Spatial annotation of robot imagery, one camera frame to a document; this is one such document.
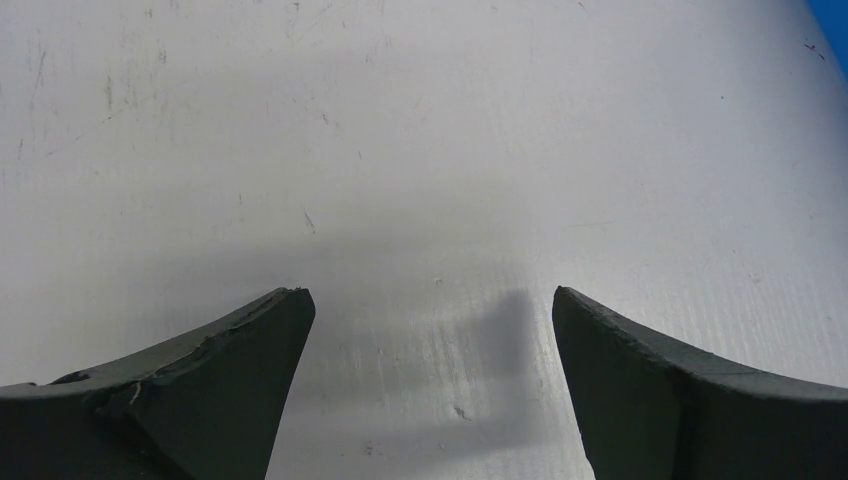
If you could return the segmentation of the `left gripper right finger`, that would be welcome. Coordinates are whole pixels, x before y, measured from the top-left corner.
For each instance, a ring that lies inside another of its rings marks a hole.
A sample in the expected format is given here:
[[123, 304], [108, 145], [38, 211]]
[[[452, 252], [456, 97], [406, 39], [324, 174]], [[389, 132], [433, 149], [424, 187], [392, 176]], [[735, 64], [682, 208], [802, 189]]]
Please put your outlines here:
[[847, 392], [652, 330], [570, 287], [552, 308], [598, 479], [843, 479]]

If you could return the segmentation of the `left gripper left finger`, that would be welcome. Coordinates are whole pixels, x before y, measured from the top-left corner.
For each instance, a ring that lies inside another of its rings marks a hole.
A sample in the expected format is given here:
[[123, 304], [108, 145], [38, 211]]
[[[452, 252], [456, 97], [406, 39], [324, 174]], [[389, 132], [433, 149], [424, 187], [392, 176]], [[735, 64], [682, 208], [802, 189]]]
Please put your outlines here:
[[134, 354], [1, 390], [5, 479], [262, 479], [315, 318], [278, 288]]

